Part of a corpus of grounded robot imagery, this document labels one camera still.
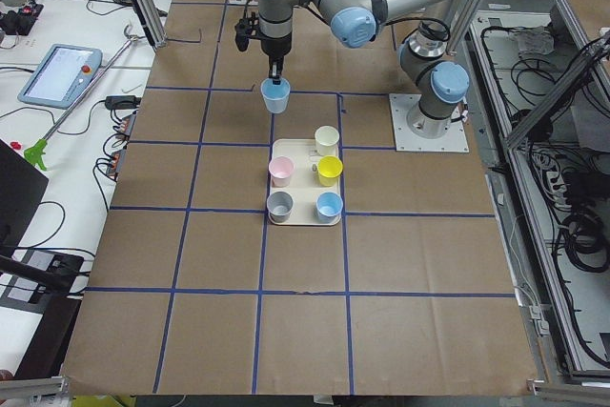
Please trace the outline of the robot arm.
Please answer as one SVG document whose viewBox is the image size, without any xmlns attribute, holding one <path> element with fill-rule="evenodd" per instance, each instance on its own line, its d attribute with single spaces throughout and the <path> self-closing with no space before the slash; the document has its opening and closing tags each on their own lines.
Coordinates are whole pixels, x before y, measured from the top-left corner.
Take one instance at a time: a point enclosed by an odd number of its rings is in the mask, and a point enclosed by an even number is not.
<svg viewBox="0 0 610 407">
<path fill-rule="evenodd" d="M 283 78 L 285 56 L 292 48 L 295 8 L 315 6 L 322 21 L 346 48 L 356 49 L 376 39 L 384 27 L 406 20 L 420 10 L 417 29 L 397 51 L 398 63 L 420 91 L 417 104 L 406 116 L 416 135 L 441 138 L 452 114 L 468 92 L 470 78 L 459 64 L 444 59 L 459 27 L 472 19 L 475 0 L 459 9 L 456 0 L 257 0 L 258 11 L 245 13 L 235 25 L 235 43 L 245 51 L 257 40 L 269 58 L 268 77 L 261 84 L 266 98 L 288 97 L 290 86 Z"/>
</svg>

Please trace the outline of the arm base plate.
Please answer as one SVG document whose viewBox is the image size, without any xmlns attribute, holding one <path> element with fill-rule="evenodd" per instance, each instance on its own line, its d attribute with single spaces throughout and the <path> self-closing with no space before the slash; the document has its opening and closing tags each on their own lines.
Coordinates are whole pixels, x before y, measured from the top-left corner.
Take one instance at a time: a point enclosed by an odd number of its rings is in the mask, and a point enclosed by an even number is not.
<svg viewBox="0 0 610 407">
<path fill-rule="evenodd" d="M 402 153 L 468 153 L 459 104 L 449 117 L 436 120 L 420 109 L 420 95 L 391 93 L 390 111 L 396 150 Z"/>
</svg>

